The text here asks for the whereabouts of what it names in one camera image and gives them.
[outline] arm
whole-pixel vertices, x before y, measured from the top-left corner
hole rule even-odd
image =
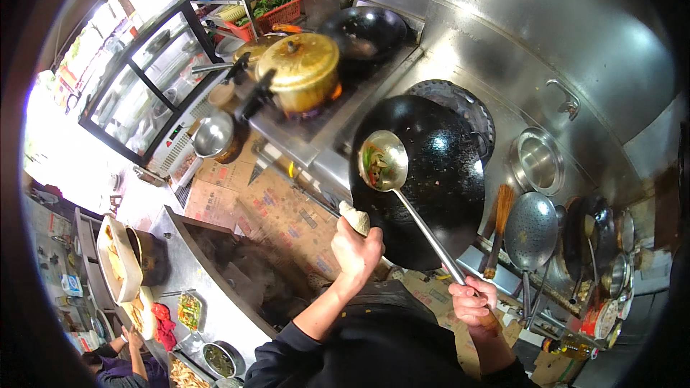
[[[524,368],[506,340],[498,332],[488,332],[479,322],[479,316],[488,315],[484,307],[487,303],[492,309],[498,303],[496,286],[468,276],[467,286],[457,283],[448,287],[453,296],[455,315],[467,324],[470,337],[479,357],[479,370],[482,380],[498,387],[537,387],[524,372]]]
[[[139,352],[139,349],[143,345],[142,338],[139,337],[137,329],[134,328],[134,325],[129,331],[125,330],[125,333],[125,336],[129,341],[130,356],[132,358],[132,373],[142,376],[144,380],[148,380],[148,376],[146,375],[146,367],[143,366],[142,354]]]
[[[245,388],[276,387],[293,379],[304,385],[300,371],[318,362],[321,343],[350,298],[364,286],[383,254],[382,231],[372,228],[365,238],[340,218],[331,247],[341,272],[332,285],[281,331],[258,347],[256,363],[246,374]]]
[[[125,327],[122,327],[122,333],[123,333],[122,336],[119,336],[114,341],[108,343],[110,345],[110,347],[113,349],[113,351],[115,351],[116,354],[119,354],[120,351],[122,350],[122,348],[125,346],[126,341],[123,338],[123,336],[125,336],[124,333],[126,332],[126,330],[127,329]]]
[[[322,341],[348,301],[359,292],[383,254],[383,232],[372,228],[364,238],[345,218],[338,219],[331,247],[341,272],[326,292],[299,314],[293,323],[307,336]]]

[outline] stainless steel wall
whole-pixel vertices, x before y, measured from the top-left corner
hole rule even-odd
[[[424,16],[429,0],[373,1]],[[446,1],[565,76],[621,144],[676,95],[666,35],[646,0]]]
[[[640,163],[658,159],[633,166],[623,145],[677,95],[667,35],[647,0],[372,1],[425,18],[423,48],[556,136],[612,201],[643,194]],[[582,100],[573,122],[556,112],[565,97],[548,78]]]

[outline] plate of food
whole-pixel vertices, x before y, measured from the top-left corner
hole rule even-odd
[[[142,268],[137,262],[125,225],[104,216],[96,240],[98,263],[115,304],[130,302],[142,286]]]
[[[182,291],[177,300],[177,321],[189,331],[202,331],[202,301],[189,291]]]

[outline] metal hook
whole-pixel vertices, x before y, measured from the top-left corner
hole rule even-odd
[[[565,93],[565,102],[558,107],[558,112],[570,113],[569,119],[570,121],[573,121],[580,113],[580,98],[578,98],[568,87],[565,87],[562,82],[554,79],[547,81],[547,86],[552,84],[555,84],[556,87]]]

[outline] wok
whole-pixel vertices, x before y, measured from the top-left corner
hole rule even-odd
[[[359,176],[359,148],[380,129],[396,134],[405,146],[410,163],[401,191],[453,258],[475,239],[484,211],[484,170],[476,143],[455,112],[414,95],[379,102],[355,133],[349,167],[355,208],[369,214],[371,226],[383,229],[391,262],[419,271],[439,268],[440,259],[398,198],[371,189]]]
[[[592,280],[592,258],[589,243],[584,233],[584,217],[594,218],[594,231],[591,235],[594,258],[599,273],[608,270],[608,265],[616,256],[616,234],[613,225],[613,211],[603,196],[590,195],[577,198],[568,209],[568,217],[563,231],[563,259],[568,274],[573,281]]]
[[[289,24],[275,24],[273,30],[307,31]],[[407,36],[407,26],[388,9],[354,6],[331,14],[316,32],[332,38],[345,60],[377,61],[395,52]]]

